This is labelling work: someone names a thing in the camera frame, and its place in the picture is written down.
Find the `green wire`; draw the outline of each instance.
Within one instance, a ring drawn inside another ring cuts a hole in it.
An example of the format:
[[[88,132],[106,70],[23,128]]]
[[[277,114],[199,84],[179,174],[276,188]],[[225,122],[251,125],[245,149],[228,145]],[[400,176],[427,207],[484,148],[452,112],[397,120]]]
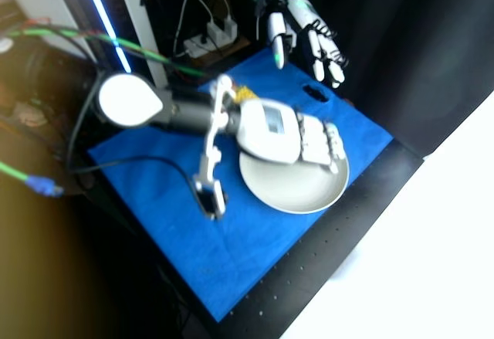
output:
[[[143,55],[151,58],[152,60],[154,60],[156,62],[170,65],[170,66],[174,67],[175,69],[183,71],[184,73],[187,73],[189,75],[193,75],[193,76],[204,76],[205,75],[205,73],[203,73],[202,71],[192,69],[192,68],[186,67],[186,66],[176,65],[173,62],[171,62],[168,58],[160,55],[159,53],[150,51],[148,49],[143,49],[138,44],[131,42],[129,40],[126,40],[126,39],[122,39],[122,38],[112,39],[107,34],[96,34],[96,35],[80,34],[79,32],[76,32],[73,30],[66,30],[66,29],[60,29],[59,32],[65,36],[68,36],[71,38],[76,37],[76,36],[82,36],[83,38],[99,39],[99,40],[102,40],[104,42],[114,44],[116,46],[122,46],[124,48],[132,49],[133,51],[137,51],[139,53],[142,53]],[[12,36],[12,37],[15,37],[15,36],[53,36],[53,35],[56,35],[56,33],[52,32],[49,29],[25,29],[22,31],[10,32],[8,35]]]
[[[22,173],[21,171],[18,171],[17,169],[7,165],[6,163],[2,163],[1,161],[0,161],[0,171],[4,172],[6,175],[9,175],[23,182],[28,179],[28,175],[26,173]]]

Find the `power strip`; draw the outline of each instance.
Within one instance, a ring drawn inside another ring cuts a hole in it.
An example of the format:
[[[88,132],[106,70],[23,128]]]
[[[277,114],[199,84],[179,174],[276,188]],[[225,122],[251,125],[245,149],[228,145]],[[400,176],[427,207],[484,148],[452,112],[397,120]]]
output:
[[[222,31],[215,23],[211,22],[208,23],[206,29],[209,36],[204,43],[202,42],[202,35],[194,36],[184,41],[185,52],[192,59],[214,52],[217,50],[216,47],[225,47],[237,39],[237,24],[229,18],[225,20],[225,31]]]

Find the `display screen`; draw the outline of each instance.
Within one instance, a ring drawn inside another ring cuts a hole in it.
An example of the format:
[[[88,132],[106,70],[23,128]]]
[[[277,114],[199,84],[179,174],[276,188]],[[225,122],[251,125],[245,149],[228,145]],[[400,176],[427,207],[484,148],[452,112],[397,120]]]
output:
[[[278,109],[263,106],[264,115],[266,116],[266,124],[270,132],[276,134],[284,134],[283,119],[281,118],[281,112]]]

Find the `white plate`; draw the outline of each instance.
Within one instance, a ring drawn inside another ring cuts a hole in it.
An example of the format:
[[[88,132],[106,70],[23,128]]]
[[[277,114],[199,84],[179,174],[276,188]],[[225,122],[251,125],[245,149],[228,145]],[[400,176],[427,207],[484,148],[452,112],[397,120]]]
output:
[[[293,214],[318,212],[340,198],[350,167],[347,159],[337,165],[334,175],[316,164],[276,164],[240,154],[240,172],[250,191],[270,207]]]

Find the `yellow object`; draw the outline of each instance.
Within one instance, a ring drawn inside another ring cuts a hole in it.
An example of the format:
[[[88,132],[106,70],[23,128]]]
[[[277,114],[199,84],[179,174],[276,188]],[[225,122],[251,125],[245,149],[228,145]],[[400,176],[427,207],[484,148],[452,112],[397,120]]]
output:
[[[251,98],[259,98],[247,86],[240,86],[235,92],[237,93],[235,103],[241,103],[243,100],[250,100]]]

